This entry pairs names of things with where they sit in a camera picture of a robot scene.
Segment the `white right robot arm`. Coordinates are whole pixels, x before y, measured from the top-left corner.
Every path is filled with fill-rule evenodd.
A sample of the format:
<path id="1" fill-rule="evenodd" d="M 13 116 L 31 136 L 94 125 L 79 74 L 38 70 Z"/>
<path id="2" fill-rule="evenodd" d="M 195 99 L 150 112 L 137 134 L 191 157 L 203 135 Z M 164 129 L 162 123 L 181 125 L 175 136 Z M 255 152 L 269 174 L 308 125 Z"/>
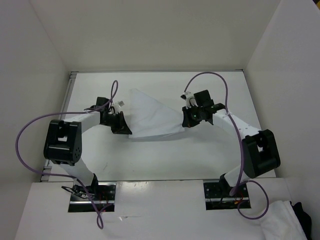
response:
<path id="1" fill-rule="evenodd" d="M 220 177 L 219 191 L 223 196 L 235 195 L 240 184 L 280 166 L 280 155 L 271 130 L 261 130 L 244 122 L 229 111 L 226 102 L 214 103 L 208 90 L 186 91 L 181 98 L 185 100 L 182 108 L 184 128 L 193 128 L 205 121 L 238 140 L 240 165 Z"/>

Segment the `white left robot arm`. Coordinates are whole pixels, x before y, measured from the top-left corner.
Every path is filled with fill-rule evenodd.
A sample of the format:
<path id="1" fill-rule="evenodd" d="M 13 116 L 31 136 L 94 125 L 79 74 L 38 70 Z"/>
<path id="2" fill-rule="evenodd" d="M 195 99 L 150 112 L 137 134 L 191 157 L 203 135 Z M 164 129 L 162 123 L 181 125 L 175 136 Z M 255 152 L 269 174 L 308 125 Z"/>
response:
<path id="1" fill-rule="evenodd" d="M 70 190 L 72 194 L 94 200 L 103 193 L 97 176 L 82 160 L 82 134 L 102 125 L 110 127 L 113 134 L 131 135 L 121 110 L 123 105 L 123 101 L 112 103 L 108 98 L 98 97 L 96 104 L 87 109 L 88 113 L 49 123 L 43 154 L 47 160 L 74 177 L 74 187 Z"/>

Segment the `white skirt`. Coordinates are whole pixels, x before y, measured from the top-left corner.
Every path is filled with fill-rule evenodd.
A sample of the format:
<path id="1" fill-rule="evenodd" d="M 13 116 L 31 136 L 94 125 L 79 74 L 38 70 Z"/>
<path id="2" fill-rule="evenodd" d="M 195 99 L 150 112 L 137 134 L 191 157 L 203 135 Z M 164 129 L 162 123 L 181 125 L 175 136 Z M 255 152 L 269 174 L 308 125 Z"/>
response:
<path id="1" fill-rule="evenodd" d="M 132 140 L 155 140 L 183 133 L 183 114 L 144 92 L 130 90 L 129 128 Z"/>

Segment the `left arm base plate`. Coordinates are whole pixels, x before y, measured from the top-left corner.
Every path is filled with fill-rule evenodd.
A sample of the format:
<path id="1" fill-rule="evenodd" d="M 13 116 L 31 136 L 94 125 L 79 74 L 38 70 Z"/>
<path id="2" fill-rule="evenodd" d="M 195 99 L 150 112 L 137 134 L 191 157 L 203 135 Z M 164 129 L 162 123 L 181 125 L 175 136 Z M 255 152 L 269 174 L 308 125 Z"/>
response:
<path id="1" fill-rule="evenodd" d="M 115 211 L 116 186 L 116 182 L 99 182 L 97 193 L 94 193 L 89 186 L 87 187 L 96 208 L 100 212 Z M 89 213 L 95 211 L 87 193 L 81 186 L 62 186 L 61 188 L 70 193 L 69 213 Z"/>

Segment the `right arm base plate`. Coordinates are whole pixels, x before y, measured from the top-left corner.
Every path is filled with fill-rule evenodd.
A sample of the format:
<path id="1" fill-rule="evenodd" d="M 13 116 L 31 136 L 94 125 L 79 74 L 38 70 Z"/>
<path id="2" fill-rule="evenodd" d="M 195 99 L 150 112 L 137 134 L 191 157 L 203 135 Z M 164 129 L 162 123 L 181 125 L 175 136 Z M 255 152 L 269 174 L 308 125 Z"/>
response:
<path id="1" fill-rule="evenodd" d="M 251 203 L 247 185 L 239 187 L 238 192 L 234 196 L 230 196 L 227 192 L 223 192 L 221 185 L 217 179 L 204 181 L 203 191 L 205 199 L 205 208 L 207 211 L 213 210 L 233 210 L 250 209 Z"/>

